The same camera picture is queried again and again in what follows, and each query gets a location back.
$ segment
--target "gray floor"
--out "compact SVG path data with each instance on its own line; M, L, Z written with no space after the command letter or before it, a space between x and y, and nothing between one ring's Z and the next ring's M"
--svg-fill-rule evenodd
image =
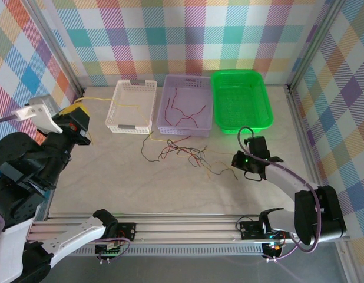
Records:
M125 256L111 265L93 257L67 257L43 283L292 283L347 282L334 243L321 243L312 254L296 251L278 263L257 256L209 258Z

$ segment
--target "colorful checkered backdrop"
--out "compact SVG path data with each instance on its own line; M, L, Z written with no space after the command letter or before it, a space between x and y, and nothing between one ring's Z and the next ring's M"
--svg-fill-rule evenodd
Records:
M75 99L69 81L20 0L0 0L0 117L34 96L52 94L61 107ZM23 131L42 136L29 120L0 123L0 139Z
M285 84L330 1L37 2L81 83L107 86L119 78L163 85L169 73L226 68L254 68L266 84Z
M364 0L346 1L296 96L326 184L364 270Z

